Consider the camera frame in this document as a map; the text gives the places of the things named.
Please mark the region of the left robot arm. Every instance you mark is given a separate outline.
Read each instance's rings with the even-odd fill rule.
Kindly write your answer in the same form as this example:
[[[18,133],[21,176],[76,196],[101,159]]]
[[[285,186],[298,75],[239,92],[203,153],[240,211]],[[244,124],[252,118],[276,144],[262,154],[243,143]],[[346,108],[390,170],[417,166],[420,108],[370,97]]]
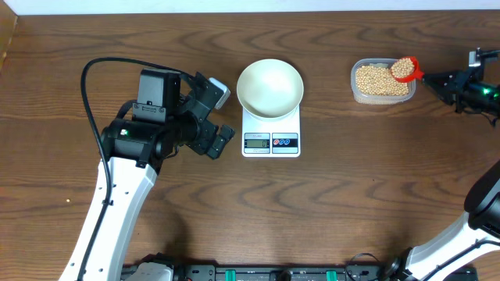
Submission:
[[[126,102],[100,136],[104,156],[87,217],[60,278],[118,280],[145,198],[165,159],[186,145],[219,158],[234,136],[207,117],[230,96],[214,78],[143,69],[137,99]]]

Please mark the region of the red plastic scoop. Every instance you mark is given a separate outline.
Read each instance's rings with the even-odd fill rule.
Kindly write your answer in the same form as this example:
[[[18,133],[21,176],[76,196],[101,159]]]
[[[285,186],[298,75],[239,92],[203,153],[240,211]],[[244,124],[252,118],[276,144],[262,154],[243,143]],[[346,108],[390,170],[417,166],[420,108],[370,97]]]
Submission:
[[[391,75],[400,83],[422,80],[424,72],[416,57],[406,56],[397,60],[390,68]]]

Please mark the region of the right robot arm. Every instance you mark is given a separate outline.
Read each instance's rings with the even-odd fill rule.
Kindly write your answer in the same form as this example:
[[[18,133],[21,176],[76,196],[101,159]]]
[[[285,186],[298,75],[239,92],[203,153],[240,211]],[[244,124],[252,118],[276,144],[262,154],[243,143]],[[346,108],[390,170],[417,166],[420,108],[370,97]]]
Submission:
[[[424,74],[431,88],[457,113],[481,114],[499,124],[499,87],[483,82],[476,70]],[[388,265],[381,280],[443,280],[474,259],[499,249],[499,164],[495,163],[470,189],[464,212],[435,238],[410,247]]]

